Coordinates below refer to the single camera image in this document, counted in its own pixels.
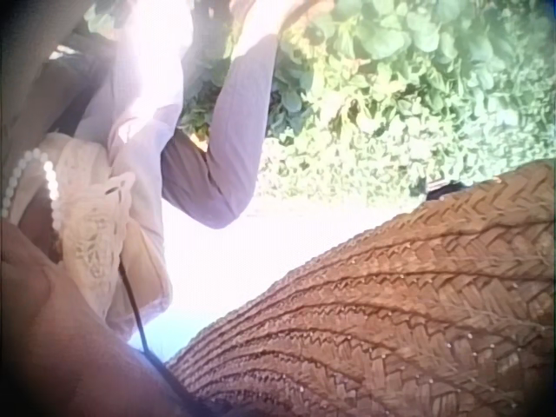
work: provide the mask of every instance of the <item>pearl bead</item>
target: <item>pearl bead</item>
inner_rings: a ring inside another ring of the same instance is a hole
[[[47,171],[46,173],[46,181],[55,181],[56,180],[56,172],[54,171]]]
[[[47,187],[49,191],[58,191],[58,183],[56,181],[50,181]]]

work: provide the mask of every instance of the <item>leaf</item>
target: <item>leaf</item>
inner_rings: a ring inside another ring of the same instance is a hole
[[[311,93],[314,96],[321,96],[322,92],[324,91],[324,87],[324,75],[318,69],[315,69],[313,73],[313,82],[311,83]]]
[[[316,18],[313,26],[321,32],[325,39],[331,38],[336,32],[336,23],[329,14]]]
[[[361,12],[361,0],[338,0],[334,8],[334,14],[338,20],[347,20]]]
[[[390,122],[392,119],[394,119],[395,115],[396,115],[396,108],[391,107],[390,110],[387,110],[386,114],[384,115],[384,118],[387,120],[387,122]]]
[[[347,59],[355,59],[354,40],[346,30],[340,30],[334,48]]]
[[[338,91],[328,92],[321,102],[321,123],[328,124],[338,115],[338,111],[345,102],[345,97]]]
[[[488,61],[488,68],[492,72],[500,72],[506,69],[506,64],[497,56],[493,56],[493,59]]]
[[[88,22],[90,32],[108,34],[114,29],[114,18],[111,15],[95,15]]]
[[[475,87],[479,87],[479,78],[477,77],[477,73],[472,72],[471,76],[467,80],[467,87],[470,89],[474,89]]]
[[[496,97],[488,97],[486,108],[489,113],[494,113],[500,108],[500,101]]]
[[[378,63],[376,72],[381,83],[388,83],[392,79],[392,67],[386,63]]]
[[[438,0],[436,15],[442,23],[455,20],[461,12],[462,0]]]
[[[430,16],[410,11],[406,16],[407,27],[414,32],[427,32],[431,29]]]
[[[407,100],[398,100],[398,110],[403,116],[410,116],[411,112],[411,103]]]
[[[406,128],[406,124],[401,121],[400,115],[396,115],[394,116],[394,118],[390,122],[390,125],[388,126],[388,132],[392,136],[397,137],[397,136],[401,136],[405,128]]]
[[[444,82],[444,78],[440,74],[440,72],[431,71],[428,77],[429,83],[435,87],[436,89],[448,93],[449,90],[447,89],[446,83]]]
[[[440,34],[440,50],[444,56],[454,59],[458,55],[457,49],[453,46],[454,39],[453,36],[447,32],[442,32]]]
[[[368,81],[362,74],[357,74],[351,77],[350,83],[358,89],[365,89],[368,87]]]
[[[356,36],[359,38],[363,49],[373,59],[388,58],[405,45],[404,36],[398,30],[361,25],[357,28]]]
[[[302,106],[301,97],[292,89],[288,89],[281,97],[281,103],[289,113],[297,113]]]
[[[438,92],[437,89],[433,89],[431,91],[430,103],[434,111],[438,112],[444,109],[444,101],[442,100],[442,97],[440,96],[440,93]]]
[[[289,125],[292,127],[294,134],[299,136],[299,134],[303,131],[304,121],[301,117],[292,117],[289,119]]]
[[[396,7],[396,15],[398,16],[406,16],[407,12],[408,12],[408,8],[407,8],[407,3],[405,2],[398,4],[398,7]]]
[[[438,29],[432,32],[414,32],[413,40],[415,46],[423,52],[435,52],[440,41]]]
[[[201,92],[203,86],[202,79],[196,78],[193,83],[187,83],[183,87],[183,99],[184,101],[192,100],[193,98],[197,97],[197,95]]]
[[[486,67],[477,68],[475,73],[477,74],[477,78],[479,79],[479,83],[483,89],[489,90],[494,87],[493,75]]]
[[[407,133],[409,135],[418,136],[420,133],[420,120],[417,117],[409,117],[406,119]]]
[[[89,9],[85,12],[85,15],[83,16],[83,18],[85,19],[86,22],[88,22],[89,20],[93,19],[96,15],[97,15],[97,13],[96,13],[96,5],[93,4],[93,5],[90,6]]]
[[[512,109],[500,110],[497,115],[499,125],[516,127],[520,124],[520,115]]]
[[[487,62],[493,55],[493,46],[484,35],[472,36],[469,41],[469,54],[473,61]]]
[[[388,15],[394,11],[394,0],[373,0],[373,6],[379,15]]]
[[[417,161],[427,161],[431,157],[431,145],[422,139],[411,141],[411,158]]]
[[[282,38],[282,40],[280,41],[280,49],[282,50],[282,52],[284,52],[288,58],[293,62],[293,63],[297,63],[298,65],[301,65],[301,59],[298,58],[295,55],[295,48],[294,46],[289,42],[288,39],[286,39],[285,37]]]
[[[388,15],[381,20],[381,26],[387,29],[401,30],[400,20],[396,15]]]
[[[297,82],[299,82],[300,78],[302,78],[303,74],[305,74],[305,71],[300,67],[286,68],[286,70],[288,71],[289,75],[291,75]]]
[[[305,91],[309,91],[313,85],[314,75],[309,71],[304,71],[299,78],[299,86]]]
[[[420,103],[418,101],[414,101],[411,105],[411,113],[413,115],[420,115],[423,111],[423,108],[421,107]]]
[[[355,122],[360,131],[368,135],[372,135],[381,126],[379,122],[366,115],[363,111],[359,112]]]
[[[480,89],[474,89],[473,95],[475,97],[475,107],[473,109],[473,113],[477,117],[481,117],[485,114],[485,95]]]
[[[215,64],[213,69],[210,71],[211,81],[216,87],[222,87],[226,76],[228,75],[229,61],[226,59],[220,60]]]
[[[338,73],[341,73],[344,69],[344,62],[332,54],[328,56],[328,65],[330,65],[330,68],[333,70],[338,71]]]

